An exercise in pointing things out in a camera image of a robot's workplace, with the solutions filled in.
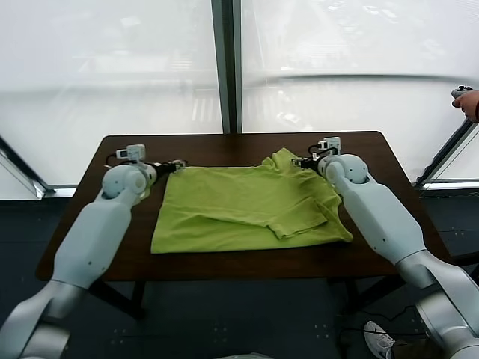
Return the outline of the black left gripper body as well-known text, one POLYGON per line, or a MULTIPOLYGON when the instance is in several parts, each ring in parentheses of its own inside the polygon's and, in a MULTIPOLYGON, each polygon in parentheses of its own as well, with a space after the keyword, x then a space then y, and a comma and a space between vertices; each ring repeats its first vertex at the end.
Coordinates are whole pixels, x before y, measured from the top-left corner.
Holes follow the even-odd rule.
POLYGON ((151 166, 157 176, 164 176, 176 171, 176 164, 174 162, 155 162, 151 166))

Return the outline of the person's bare hand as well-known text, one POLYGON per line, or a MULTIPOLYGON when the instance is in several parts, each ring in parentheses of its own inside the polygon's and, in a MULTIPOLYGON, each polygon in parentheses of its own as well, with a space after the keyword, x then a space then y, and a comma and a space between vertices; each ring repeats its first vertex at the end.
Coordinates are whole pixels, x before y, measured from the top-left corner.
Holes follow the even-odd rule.
POLYGON ((473 123, 478 122, 479 90, 470 90, 458 96, 452 106, 460 108, 464 115, 473 123))

